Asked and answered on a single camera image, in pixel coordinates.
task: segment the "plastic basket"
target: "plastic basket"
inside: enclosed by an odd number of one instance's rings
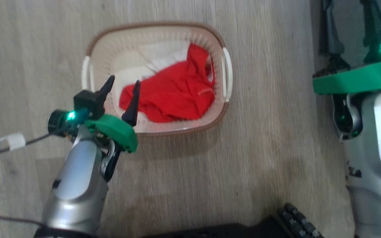
[[[95,91],[107,80],[109,75],[119,70],[142,64],[133,54],[137,49],[160,43],[168,51],[168,45],[177,42],[191,42],[205,48],[212,60],[216,83],[215,101],[204,116],[198,120],[181,120],[169,123],[155,123],[139,117],[135,126],[139,136],[160,136],[205,130],[216,125],[227,111],[232,94],[233,71],[230,55],[224,41],[210,27],[201,24],[154,23],[136,24],[109,29],[98,35],[90,44],[82,66],[82,88]],[[114,87],[108,95],[106,113],[121,117],[124,111],[118,106],[122,78],[116,75]]]

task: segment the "black cable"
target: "black cable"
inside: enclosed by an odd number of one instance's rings
[[[33,143],[36,143],[38,141],[41,141],[43,139],[46,139],[47,137],[50,137],[52,135],[61,133],[61,132],[65,131],[67,128],[68,128],[68,126],[65,126],[63,128],[59,128],[56,131],[48,133],[48,134],[46,134],[46,135],[44,135],[42,137],[38,137],[36,139],[29,140],[29,141],[26,142],[26,146],[30,145],[30,144],[33,144]],[[8,151],[10,151],[9,147],[8,148],[4,148],[4,149],[0,149],[0,154],[8,152]],[[35,225],[38,225],[38,226],[45,226],[45,224],[43,224],[43,223],[41,223],[41,222],[39,222],[37,220],[30,220],[30,219],[25,219],[25,218],[5,217],[5,216],[0,215],[0,220],[10,221],[10,222],[19,222],[19,223],[29,223],[29,224],[35,224]]]

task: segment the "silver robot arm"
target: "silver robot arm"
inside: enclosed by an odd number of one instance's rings
[[[73,148],[53,182],[42,214],[45,227],[37,230],[36,238],[96,236],[107,196],[107,182],[111,178],[107,177],[110,174],[107,168],[112,165],[110,160],[117,160],[119,155],[118,150],[111,147],[104,156],[97,144],[94,135],[81,126]]]
[[[360,238],[381,238],[381,92],[364,96],[357,111],[358,119],[357,113],[351,112],[358,123],[354,127],[362,129],[355,137],[343,140],[355,234]]]

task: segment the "laminate floor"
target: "laminate floor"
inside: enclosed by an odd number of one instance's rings
[[[202,22],[232,56],[229,110],[215,128],[140,139],[136,154],[122,155],[101,237],[252,225],[285,202],[327,237],[351,237],[343,148],[330,102],[312,90],[320,62],[312,10],[309,1],[291,0],[0,0],[0,137],[38,137],[54,109],[72,107],[98,32],[132,22]],[[1,155],[0,214],[39,219],[69,146],[50,138]],[[35,230],[0,221],[0,237]]]

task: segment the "green plastic part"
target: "green plastic part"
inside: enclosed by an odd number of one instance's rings
[[[381,89],[381,62],[362,68],[318,77],[313,80],[317,94],[349,94]]]
[[[98,120],[86,120],[85,126],[92,130],[96,128],[102,134],[123,146],[127,152],[135,152],[138,147],[138,138],[133,128],[116,116],[104,114]]]

